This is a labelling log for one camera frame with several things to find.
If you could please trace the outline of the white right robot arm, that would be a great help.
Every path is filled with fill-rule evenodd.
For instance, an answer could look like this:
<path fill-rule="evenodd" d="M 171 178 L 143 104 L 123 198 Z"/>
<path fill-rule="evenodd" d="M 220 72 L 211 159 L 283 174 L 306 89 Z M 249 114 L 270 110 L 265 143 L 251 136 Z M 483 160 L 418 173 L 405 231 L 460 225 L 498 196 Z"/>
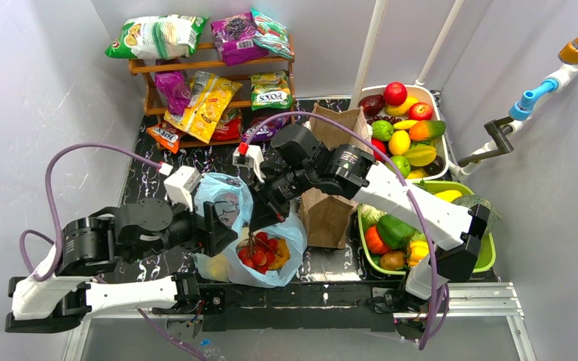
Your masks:
<path fill-rule="evenodd" d="M 317 189 L 384 211 L 435 244 L 406 277 L 407 293 L 428 300 L 447 281 L 470 278 L 487 226 L 486 207 L 455 205 L 401 182 L 371 152 L 352 144 L 328 148 L 305 126 L 284 127 L 271 146 L 283 166 L 264 161 L 260 147 L 246 143 L 233 154 L 234 165 L 252 168 L 256 175 L 248 185 L 254 200 L 251 231 L 285 221 L 291 201 Z"/>

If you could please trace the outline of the red cherry bunch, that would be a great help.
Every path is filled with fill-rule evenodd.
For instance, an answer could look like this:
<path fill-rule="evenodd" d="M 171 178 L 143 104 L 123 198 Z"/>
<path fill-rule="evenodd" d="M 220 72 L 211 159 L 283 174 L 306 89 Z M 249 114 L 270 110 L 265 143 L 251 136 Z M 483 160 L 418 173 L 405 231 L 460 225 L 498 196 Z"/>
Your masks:
<path fill-rule="evenodd" d="M 241 263 L 256 272 L 264 275 L 269 271 L 269 266 L 275 259 L 277 242 L 266 232 L 250 234 L 243 246 L 237 248 L 237 256 Z"/>

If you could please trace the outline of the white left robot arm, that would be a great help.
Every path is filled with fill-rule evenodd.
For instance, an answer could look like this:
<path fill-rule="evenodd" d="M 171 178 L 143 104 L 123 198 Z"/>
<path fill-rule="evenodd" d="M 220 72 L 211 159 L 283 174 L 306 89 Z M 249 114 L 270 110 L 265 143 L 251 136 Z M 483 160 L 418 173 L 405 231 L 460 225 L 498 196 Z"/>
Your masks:
<path fill-rule="evenodd" d="M 12 309 L 5 331 L 53 334 L 95 316 L 138 309 L 192 313 L 207 299 L 193 275 L 176 272 L 162 280 L 132 284 L 100 284 L 95 278 L 113 272 L 121 262 L 134 263 L 178 246 L 199 246 L 215 255 L 238 238 L 213 203 L 203 207 L 198 214 L 161 199 L 141 199 L 68 223 L 62 231 L 58 266 L 47 280 L 10 279 Z"/>

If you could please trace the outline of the light blue plastic grocery bag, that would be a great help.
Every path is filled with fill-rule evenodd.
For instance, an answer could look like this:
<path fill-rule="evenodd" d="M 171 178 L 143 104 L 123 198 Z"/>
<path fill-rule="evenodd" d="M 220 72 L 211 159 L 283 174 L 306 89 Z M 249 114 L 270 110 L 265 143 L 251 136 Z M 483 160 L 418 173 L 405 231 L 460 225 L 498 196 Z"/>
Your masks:
<path fill-rule="evenodd" d="M 201 277 L 264 288 L 284 287 L 291 281 L 307 246 L 305 228 L 293 211 L 283 222 L 262 226 L 254 215 L 262 208 L 254 204 L 245 182 L 217 172 L 204 175 L 194 201 L 198 206 L 213 203 L 221 223 L 236 233 L 217 255 L 193 255 Z"/>

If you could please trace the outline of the orange food piece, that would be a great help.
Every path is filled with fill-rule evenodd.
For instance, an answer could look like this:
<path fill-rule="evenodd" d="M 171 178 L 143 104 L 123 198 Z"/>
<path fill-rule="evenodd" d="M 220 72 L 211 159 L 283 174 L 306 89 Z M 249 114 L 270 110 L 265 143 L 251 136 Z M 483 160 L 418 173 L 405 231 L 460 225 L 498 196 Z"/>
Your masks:
<path fill-rule="evenodd" d="M 275 238 L 275 241 L 277 242 L 277 248 L 275 250 L 275 259 L 268 264 L 270 270 L 280 270 L 291 258 L 291 252 L 287 247 L 286 240 L 284 238 Z"/>

